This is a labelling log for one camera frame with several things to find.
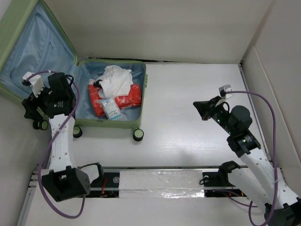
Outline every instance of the white cloth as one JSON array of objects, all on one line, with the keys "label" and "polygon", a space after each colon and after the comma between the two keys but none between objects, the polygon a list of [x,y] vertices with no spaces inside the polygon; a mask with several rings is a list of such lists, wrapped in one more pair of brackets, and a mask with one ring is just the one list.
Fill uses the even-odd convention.
[{"label": "white cloth", "polygon": [[102,80],[98,82],[102,86],[102,89],[98,92],[99,97],[127,96],[133,84],[131,72],[132,70],[122,69],[117,65],[107,66],[103,75],[96,79],[96,81]]}]

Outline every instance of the open suitcase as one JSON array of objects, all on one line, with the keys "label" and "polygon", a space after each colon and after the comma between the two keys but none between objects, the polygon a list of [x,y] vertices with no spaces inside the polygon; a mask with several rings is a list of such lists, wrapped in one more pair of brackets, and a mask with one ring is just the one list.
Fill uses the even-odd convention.
[{"label": "open suitcase", "polygon": [[[127,121],[97,118],[92,108],[88,93],[89,80],[101,76],[109,65],[131,69],[133,83],[141,88],[142,105],[121,110],[127,116]],[[75,125],[134,130],[140,127],[147,85],[143,62],[88,59],[78,63],[75,49],[43,1],[12,0],[0,23],[1,95],[20,104],[32,92],[30,87],[22,85],[22,77],[26,72],[44,70],[64,72],[74,77],[81,95]],[[49,75],[42,74],[46,86]]]}]

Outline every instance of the purple cable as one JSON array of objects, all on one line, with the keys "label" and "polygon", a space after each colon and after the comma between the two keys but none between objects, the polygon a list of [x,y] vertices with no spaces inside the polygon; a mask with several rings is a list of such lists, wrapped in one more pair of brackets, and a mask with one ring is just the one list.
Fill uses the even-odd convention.
[{"label": "purple cable", "polygon": [[[29,76],[26,80],[28,81],[28,80],[31,79],[33,76],[36,76],[37,74],[42,74],[42,73],[49,73],[49,71],[41,71],[41,72],[37,72],[37,73],[35,73],[35,74]],[[75,107],[74,107],[73,110],[71,111],[71,113],[68,115],[68,117],[66,118],[66,120],[65,120],[65,121],[62,123],[62,125],[60,126],[59,131],[66,125],[67,121],[75,114],[76,108],[77,108],[78,105],[79,105],[79,99],[80,99],[79,88],[78,88],[78,86],[77,86],[75,83],[73,83],[73,85],[74,85],[74,87],[76,88],[77,94],[78,94],[78,96],[77,96],[77,102],[76,102],[76,104],[75,104]],[[58,210],[58,209],[54,206],[54,204],[52,204],[52,202],[49,200],[49,198],[48,198],[48,196],[47,196],[47,194],[46,194],[46,192],[45,192],[45,190],[44,190],[43,184],[42,184],[42,176],[41,176],[42,165],[43,165],[43,163],[44,163],[46,157],[49,156],[49,154],[50,154],[50,152],[51,152],[51,145],[52,145],[52,143],[54,142],[54,140],[56,139],[56,137],[58,136],[58,134],[60,133],[59,131],[57,131],[57,132],[54,134],[54,136],[52,137],[52,139],[50,140],[50,142],[49,142],[49,144],[48,144],[48,146],[47,146],[47,148],[46,148],[46,150],[45,150],[45,152],[44,152],[44,154],[43,154],[43,156],[42,156],[42,159],[41,159],[41,161],[40,161],[40,163],[39,163],[39,168],[38,168],[38,183],[39,183],[39,187],[40,187],[40,190],[41,190],[41,192],[42,192],[42,195],[43,195],[45,201],[46,201],[46,202],[48,203],[48,205],[54,210],[54,212],[56,212],[57,214],[61,215],[61,216],[64,217],[64,218],[75,219],[75,218],[78,218],[78,217],[81,215],[81,213],[83,212],[86,197],[85,197],[85,196],[83,197],[83,202],[82,202],[82,204],[81,204],[80,211],[79,211],[79,213],[78,213],[77,215],[75,215],[75,216],[67,215],[67,214],[61,212],[60,210]]]},{"label": "purple cable", "polygon": [[237,197],[240,197],[238,194],[236,194],[236,193],[233,192],[233,191],[222,190],[222,189],[217,189],[217,190],[213,190],[213,191],[214,191],[214,192],[222,192],[226,197],[228,197],[228,198],[231,199],[232,201],[238,203],[239,205],[246,206],[246,207],[249,207],[249,206],[250,206],[250,205],[248,205],[248,204],[244,204],[244,203],[242,203],[242,202],[239,202],[239,201],[233,199],[232,197],[228,196],[228,195],[225,193],[225,192],[228,192],[228,193],[233,194],[233,195],[235,195],[235,196],[237,196]]},{"label": "purple cable", "polygon": [[258,93],[251,92],[251,91],[229,91],[229,92],[226,92],[226,94],[230,94],[230,93],[246,93],[246,94],[251,94],[251,95],[258,96],[267,103],[267,105],[269,106],[269,109],[271,110],[271,113],[272,113],[272,118],[273,118],[273,163],[274,163],[275,191],[274,191],[274,197],[273,197],[273,203],[272,203],[271,210],[269,212],[269,215],[268,215],[266,221],[263,224],[261,224],[261,225],[254,224],[254,222],[252,221],[252,217],[251,217],[251,209],[252,209],[252,204],[253,204],[252,201],[250,202],[250,206],[249,206],[249,219],[250,219],[251,224],[253,226],[266,226],[270,222],[270,220],[272,219],[272,216],[274,214],[276,201],[277,201],[277,193],[278,193],[278,182],[277,182],[278,172],[277,172],[277,153],[276,153],[276,117],[275,117],[275,113],[274,113],[273,107],[269,103],[269,101],[264,96],[262,96]]}]

